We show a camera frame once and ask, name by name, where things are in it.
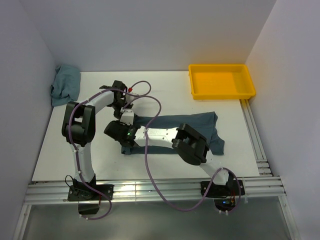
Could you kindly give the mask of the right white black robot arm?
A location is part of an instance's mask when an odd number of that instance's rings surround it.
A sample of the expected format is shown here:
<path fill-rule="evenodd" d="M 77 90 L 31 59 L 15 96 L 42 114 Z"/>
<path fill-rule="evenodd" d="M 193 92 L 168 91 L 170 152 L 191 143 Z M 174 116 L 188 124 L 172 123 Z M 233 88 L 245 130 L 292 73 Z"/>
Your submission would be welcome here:
<path fill-rule="evenodd" d="M 104 134 L 119 142 L 122 147 L 143 148 L 145 157 L 150 153 L 150 147 L 172 149 L 185 163 L 199 166 L 208 176 L 213 177 L 213 184 L 220 194 L 227 195 L 234 188 L 231 171 L 214 160 L 207 139 L 186 123 L 173 128 L 148 128 L 112 121 L 105 128 Z"/>

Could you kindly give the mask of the light blue crumpled t-shirt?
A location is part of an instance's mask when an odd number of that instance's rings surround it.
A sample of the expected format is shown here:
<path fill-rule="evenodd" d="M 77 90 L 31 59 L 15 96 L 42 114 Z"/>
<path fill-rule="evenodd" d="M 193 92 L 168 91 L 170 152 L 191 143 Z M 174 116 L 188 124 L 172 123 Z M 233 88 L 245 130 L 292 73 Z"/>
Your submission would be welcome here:
<path fill-rule="evenodd" d="M 58 107 L 78 100 L 80 94 L 81 72 L 70 65 L 59 65 L 55 69 L 51 84 L 51 105 Z"/>

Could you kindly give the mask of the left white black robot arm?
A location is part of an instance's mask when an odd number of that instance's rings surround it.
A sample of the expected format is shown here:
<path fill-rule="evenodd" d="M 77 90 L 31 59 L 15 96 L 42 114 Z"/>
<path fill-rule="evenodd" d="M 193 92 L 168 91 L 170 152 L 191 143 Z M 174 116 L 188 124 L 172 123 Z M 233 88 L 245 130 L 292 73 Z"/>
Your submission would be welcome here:
<path fill-rule="evenodd" d="M 95 172 L 92 166 L 91 142 L 96 134 L 96 114 L 105 107 L 113 108 L 116 123 L 133 124 L 134 113 L 131 101 L 137 96 L 133 88 L 115 80 L 112 86 L 103 85 L 99 92 L 81 102 L 71 101 L 66 105 L 61 133 L 70 144 L 75 165 L 75 179 L 85 182 L 79 194 L 86 200 L 96 197 L 98 188 L 92 184 Z"/>

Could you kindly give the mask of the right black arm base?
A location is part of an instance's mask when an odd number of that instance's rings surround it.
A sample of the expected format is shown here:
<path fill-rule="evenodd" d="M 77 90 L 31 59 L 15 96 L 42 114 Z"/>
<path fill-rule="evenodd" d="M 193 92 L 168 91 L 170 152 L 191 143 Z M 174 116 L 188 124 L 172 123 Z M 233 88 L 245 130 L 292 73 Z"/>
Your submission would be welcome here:
<path fill-rule="evenodd" d="M 225 185 L 212 183 L 210 187 L 208 186 L 209 181 L 200 182 L 201 195 L 204 196 L 208 189 L 206 197 L 212 198 L 217 210 L 225 213 L 232 211 L 237 205 L 236 198 L 246 193 L 242 180 L 229 179 Z"/>

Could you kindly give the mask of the yellow plastic tray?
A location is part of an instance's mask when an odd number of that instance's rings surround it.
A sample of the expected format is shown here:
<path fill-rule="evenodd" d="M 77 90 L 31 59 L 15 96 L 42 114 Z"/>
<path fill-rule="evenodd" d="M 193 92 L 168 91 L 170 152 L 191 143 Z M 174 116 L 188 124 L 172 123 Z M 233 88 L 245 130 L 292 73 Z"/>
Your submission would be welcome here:
<path fill-rule="evenodd" d="M 194 100 L 248 100 L 256 95 L 245 64 L 190 64 Z"/>

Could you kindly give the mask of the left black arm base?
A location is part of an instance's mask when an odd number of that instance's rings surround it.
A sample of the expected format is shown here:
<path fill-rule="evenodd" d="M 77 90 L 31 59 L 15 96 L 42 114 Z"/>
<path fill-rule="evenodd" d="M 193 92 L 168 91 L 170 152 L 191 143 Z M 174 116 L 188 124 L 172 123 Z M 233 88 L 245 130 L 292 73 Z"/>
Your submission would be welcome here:
<path fill-rule="evenodd" d="M 105 196 L 87 188 L 84 185 L 72 185 L 69 188 L 67 201 L 78 203 L 78 212 L 82 215 L 95 215 L 100 209 L 101 201 L 107 201 Z"/>

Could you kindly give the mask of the aluminium front rail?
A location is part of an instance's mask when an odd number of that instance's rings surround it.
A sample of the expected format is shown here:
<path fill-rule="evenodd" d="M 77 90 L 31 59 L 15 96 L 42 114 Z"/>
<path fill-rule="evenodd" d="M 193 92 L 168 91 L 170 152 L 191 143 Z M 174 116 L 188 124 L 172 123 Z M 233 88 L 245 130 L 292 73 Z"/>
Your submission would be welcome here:
<path fill-rule="evenodd" d="M 201 182 L 206 178 L 160 179 L 155 184 L 168 201 L 201 199 Z M 244 177 L 245 197 L 283 197 L 285 188 L 279 176 Z M 98 185 L 113 185 L 113 203 L 160 202 L 159 196 L 150 180 L 98 181 Z M 68 186 L 64 181 L 37 182 L 30 184 L 23 200 L 24 205 L 71 204 L 67 200 Z"/>

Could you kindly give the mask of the dark teal t-shirt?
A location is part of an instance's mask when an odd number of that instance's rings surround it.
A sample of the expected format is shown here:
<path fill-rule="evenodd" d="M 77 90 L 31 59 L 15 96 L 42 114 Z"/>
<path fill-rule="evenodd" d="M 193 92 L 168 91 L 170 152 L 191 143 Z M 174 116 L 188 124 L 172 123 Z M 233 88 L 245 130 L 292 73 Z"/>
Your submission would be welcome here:
<path fill-rule="evenodd" d="M 135 116 L 136 126 L 146 126 L 151 120 L 147 116 Z M 188 124 L 206 138 L 213 155 L 224 155 L 225 141 L 218 136 L 216 122 L 218 116 L 213 112 L 205 112 L 191 115 L 162 115 L 158 116 L 150 125 L 154 129 L 169 129 L 179 127 L 180 124 Z M 120 153 L 123 155 L 143 155 L 145 147 L 121 147 Z M 153 155 L 177 155 L 172 148 L 160 146 L 148 146 L 148 154 Z"/>

